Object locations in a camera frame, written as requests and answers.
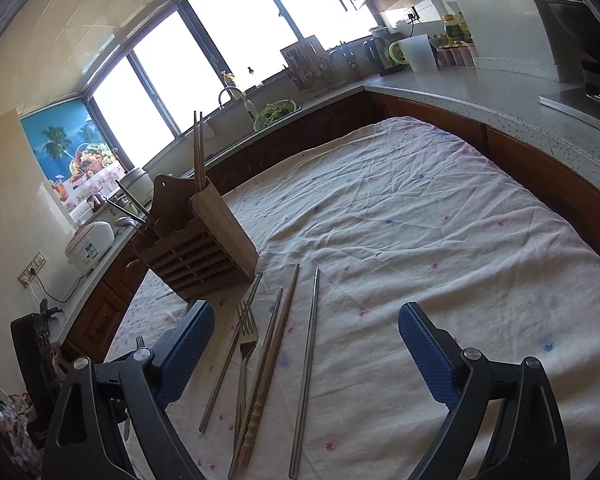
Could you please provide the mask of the steel fork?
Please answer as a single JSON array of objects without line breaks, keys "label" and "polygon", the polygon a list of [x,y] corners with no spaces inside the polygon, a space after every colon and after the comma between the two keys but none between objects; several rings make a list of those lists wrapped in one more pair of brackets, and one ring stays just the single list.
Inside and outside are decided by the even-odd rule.
[{"label": "steel fork", "polygon": [[239,305],[239,352],[240,367],[237,387],[234,448],[237,448],[240,426],[244,421],[246,410],[246,381],[247,365],[253,350],[258,343],[258,329],[250,304],[242,302]]},{"label": "steel fork", "polygon": [[122,437],[123,437],[123,441],[124,442],[126,442],[127,440],[129,440],[130,427],[131,427],[131,423],[130,423],[129,411],[125,410],[124,411],[123,429],[122,429]]}]

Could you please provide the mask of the chrome sink faucet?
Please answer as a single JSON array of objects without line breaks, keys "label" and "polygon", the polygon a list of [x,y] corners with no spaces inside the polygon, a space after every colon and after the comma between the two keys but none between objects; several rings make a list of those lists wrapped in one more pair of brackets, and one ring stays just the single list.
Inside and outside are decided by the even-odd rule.
[{"label": "chrome sink faucet", "polygon": [[[230,99],[226,102],[222,101],[224,93],[226,93],[230,97]],[[235,86],[224,87],[218,95],[218,102],[219,107],[221,108],[226,107],[228,104],[230,104],[230,102],[242,104],[242,106],[244,107],[244,109],[246,110],[246,112],[252,120],[256,120],[259,114],[257,107],[255,107],[253,102],[251,102],[250,99],[247,98],[245,92],[242,92],[242,90],[239,90]]]}]

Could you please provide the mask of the steel spoon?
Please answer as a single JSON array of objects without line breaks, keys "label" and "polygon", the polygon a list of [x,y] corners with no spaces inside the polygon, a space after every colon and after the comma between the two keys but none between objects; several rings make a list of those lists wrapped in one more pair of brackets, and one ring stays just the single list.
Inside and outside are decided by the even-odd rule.
[{"label": "steel spoon", "polygon": [[119,228],[133,228],[134,230],[139,231],[143,226],[146,226],[146,222],[139,218],[123,216],[114,220],[114,225]]}]

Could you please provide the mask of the wooden utensil holder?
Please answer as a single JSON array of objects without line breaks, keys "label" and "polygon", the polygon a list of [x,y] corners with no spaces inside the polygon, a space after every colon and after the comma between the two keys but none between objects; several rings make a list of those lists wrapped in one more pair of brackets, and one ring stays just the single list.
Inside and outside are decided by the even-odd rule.
[{"label": "wooden utensil holder", "polygon": [[256,246],[211,181],[198,188],[193,179],[156,177],[148,219],[132,247],[185,301],[256,275]]}]

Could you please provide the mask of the wooden chopstick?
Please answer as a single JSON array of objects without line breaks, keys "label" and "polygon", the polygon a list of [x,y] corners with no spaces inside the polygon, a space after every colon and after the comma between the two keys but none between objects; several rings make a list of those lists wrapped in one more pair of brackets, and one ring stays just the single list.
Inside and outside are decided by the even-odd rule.
[{"label": "wooden chopstick", "polygon": [[247,466],[252,453],[254,440],[256,440],[257,432],[262,416],[262,410],[265,404],[265,397],[268,393],[268,385],[271,382],[273,374],[273,364],[270,363],[268,354],[272,347],[279,349],[279,342],[273,342],[278,339],[277,317],[280,304],[282,303],[283,289],[278,290],[274,308],[272,310],[270,322],[268,323],[268,331],[266,332],[264,343],[262,346],[260,360],[256,374],[254,375],[250,397],[246,404],[246,410],[242,423],[239,426],[240,433],[235,448],[232,463],[230,464],[230,472],[227,478],[236,479],[239,469],[242,466]]},{"label": "wooden chopstick", "polygon": [[[131,216],[131,217],[139,218],[140,220],[144,220],[143,218],[140,218],[140,216],[138,214],[133,214],[131,211],[129,211],[129,210],[125,209],[124,207],[116,204],[113,200],[110,200],[109,198],[106,199],[106,203],[110,207],[114,208],[117,212],[120,212],[120,214],[121,214],[120,217]],[[146,222],[146,226],[143,226],[143,228],[149,228],[149,223],[146,220],[144,220],[144,221]]]},{"label": "wooden chopstick", "polygon": [[198,162],[198,112],[194,110],[194,130],[192,133],[192,151],[193,151],[193,164],[194,164],[194,182],[196,186],[196,193],[199,192],[199,162]]},{"label": "wooden chopstick", "polygon": [[299,270],[300,264],[297,263],[292,271],[291,282],[288,286],[286,296],[282,301],[282,306],[278,309],[271,341],[263,349],[264,362],[262,372],[260,373],[256,393],[250,403],[246,429],[244,435],[240,439],[237,453],[237,467],[247,466],[250,461],[254,444],[256,443],[260,421],[263,415],[266,398],[268,397],[268,390],[270,390],[276,367],[278,352],[282,345],[287,318],[292,300],[294,299],[294,291],[296,290],[298,282]]}]

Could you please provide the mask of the steel chopstick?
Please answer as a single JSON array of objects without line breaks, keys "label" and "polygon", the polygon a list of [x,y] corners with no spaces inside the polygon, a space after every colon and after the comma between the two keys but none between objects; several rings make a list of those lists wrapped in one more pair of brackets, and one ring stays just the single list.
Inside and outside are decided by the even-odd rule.
[{"label": "steel chopstick", "polygon": [[315,269],[313,278],[312,300],[309,315],[309,325],[308,332],[306,333],[306,348],[304,349],[301,387],[299,393],[296,422],[294,423],[294,440],[292,441],[291,445],[291,454],[288,467],[289,479],[297,479],[299,475],[304,428],[306,428],[306,410],[308,409],[309,391],[311,385],[312,363],[316,335],[318,296],[320,296],[320,270]]},{"label": "steel chopstick", "polygon": [[152,192],[147,192],[141,198],[137,198],[119,180],[117,180],[116,183],[117,185],[119,185],[120,190],[126,196],[126,198],[135,206],[135,208],[139,212],[141,212],[144,215],[145,219],[150,220],[150,212],[146,205],[151,203]]},{"label": "steel chopstick", "polygon": [[[261,278],[262,278],[262,273],[258,272],[256,274],[256,278],[254,279],[252,285],[250,286],[250,289],[248,290],[247,299],[239,304],[240,306],[244,307],[245,310],[249,310],[251,308],[251,305],[252,305],[254,296],[256,296],[257,289],[260,284]],[[211,418],[216,399],[219,396],[219,393],[220,393],[220,390],[222,387],[222,383],[224,382],[224,378],[226,376],[226,372],[228,370],[228,367],[230,366],[230,361],[232,360],[233,353],[234,353],[236,347],[238,346],[238,340],[239,340],[239,335],[240,335],[239,323],[242,322],[243,317],[244,317],[244,315],[242,313],[238,314],[238,322],[234,328],[234,333],[232,336],[232,340],[230,341],[230,346],[228,347],[228,350],[226,352],[224,362],[220,369],[219,375],[215,379],[215,383],[211,390],[208,402],[206,404],[206,408],[204,409],[204,414],[202,414],[202,419],[198,426],[198,431],[201,434],[203,434],[208,427],[208,423]]]}]

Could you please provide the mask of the tropical fruit poster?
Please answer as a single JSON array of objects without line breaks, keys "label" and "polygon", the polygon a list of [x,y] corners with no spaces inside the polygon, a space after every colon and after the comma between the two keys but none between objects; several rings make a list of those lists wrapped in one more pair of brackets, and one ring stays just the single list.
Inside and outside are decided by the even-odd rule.
[{"label": "tropical fruit poster", "polygon": [[21,119],[52,190],[68,212],[118,189],[124,168],[83,101],[65,101]]}]

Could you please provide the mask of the yellow oil bottle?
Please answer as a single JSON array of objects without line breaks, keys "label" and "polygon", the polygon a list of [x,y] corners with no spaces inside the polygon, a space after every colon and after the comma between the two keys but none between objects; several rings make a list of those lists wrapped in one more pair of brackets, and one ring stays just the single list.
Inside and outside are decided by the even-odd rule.
[{"label": "yellow oil bottle", "polygon": [[445,35],[448,37],[449,44],[456,44],[464,40],[464,34],[460,28],[460,23],[452,13],[443,15]]}]

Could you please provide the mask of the gas stove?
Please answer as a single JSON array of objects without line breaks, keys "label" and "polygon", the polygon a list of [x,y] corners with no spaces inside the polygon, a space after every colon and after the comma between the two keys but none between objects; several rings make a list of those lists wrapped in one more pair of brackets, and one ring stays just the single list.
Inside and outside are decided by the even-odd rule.
[{"label": "gas stove", "polygon": [[600,130],[600,63],[582,62],[581,87],[540,94],[542,105]]}]

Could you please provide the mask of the black electric kettle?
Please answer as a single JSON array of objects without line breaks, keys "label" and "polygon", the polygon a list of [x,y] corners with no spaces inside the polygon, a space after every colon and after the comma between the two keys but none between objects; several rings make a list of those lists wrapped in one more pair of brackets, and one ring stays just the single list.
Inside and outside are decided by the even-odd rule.
[{"label": "black electric kettle", "polygon": [[390,42],[386,37],[372,37],[363,44],[366,58],[375,66],[380,76],[402,72],[404,65],[394,62],[389,55]]}]

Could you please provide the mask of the white steamer pot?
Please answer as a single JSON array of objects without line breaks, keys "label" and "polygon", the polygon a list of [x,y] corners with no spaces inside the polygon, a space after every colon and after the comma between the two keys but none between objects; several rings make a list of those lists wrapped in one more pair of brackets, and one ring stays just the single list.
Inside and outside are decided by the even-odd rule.
[{"label": "white steamer pot", "polygon": [[154,182],[143,168],[136,167],[126,172],[119,182],[143,205],[151,201]]}]

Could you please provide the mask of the white rice cooker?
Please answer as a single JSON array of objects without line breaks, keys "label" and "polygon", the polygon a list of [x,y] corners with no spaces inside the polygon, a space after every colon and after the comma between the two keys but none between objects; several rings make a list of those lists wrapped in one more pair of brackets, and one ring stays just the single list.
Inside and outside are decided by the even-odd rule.
[{"label": "white rice cooker", "polygon": [[106,221],[81,226],[65,249],[68,261],[87,276],[114,244],[114,230]]}]

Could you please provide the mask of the dish soap bottle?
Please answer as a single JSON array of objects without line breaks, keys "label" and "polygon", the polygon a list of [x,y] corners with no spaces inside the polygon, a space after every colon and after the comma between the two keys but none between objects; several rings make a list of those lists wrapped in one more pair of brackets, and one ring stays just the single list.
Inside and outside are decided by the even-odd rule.
[{"label": "dish soap bottle", "polygon": [[222,78],[224,80],[224,84],[226,84],[227,87],[235,87],[236,86],[235,78],[232,73],[223,72]]}]

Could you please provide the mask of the white floral tablecloth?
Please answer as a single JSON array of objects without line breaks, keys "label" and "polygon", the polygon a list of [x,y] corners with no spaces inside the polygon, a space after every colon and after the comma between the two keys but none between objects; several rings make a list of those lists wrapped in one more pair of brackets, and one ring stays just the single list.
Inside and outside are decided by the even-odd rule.
[{"label": "white floral tablecloth", "polygon": [[457,136],[391,118],[294,155],[227,203],[259,252],[268,324],[294,295],[248,479],[287,477],[306,334],[300,474],[404,479],[445,416],[398,332],[417,302],[462,347],[544,365],[573,478],[600,461],[600,194],[534,195]]}]

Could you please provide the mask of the wooden knife rack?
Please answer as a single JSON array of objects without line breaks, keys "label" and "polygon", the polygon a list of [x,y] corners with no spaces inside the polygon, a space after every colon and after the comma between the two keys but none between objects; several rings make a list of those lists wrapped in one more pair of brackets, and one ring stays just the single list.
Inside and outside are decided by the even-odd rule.
[{"label": "wooden knife rack", "polygon": [[314,35],[284,47],[280,54],[300,91],[320,90],[340,81],[335,62]]}]

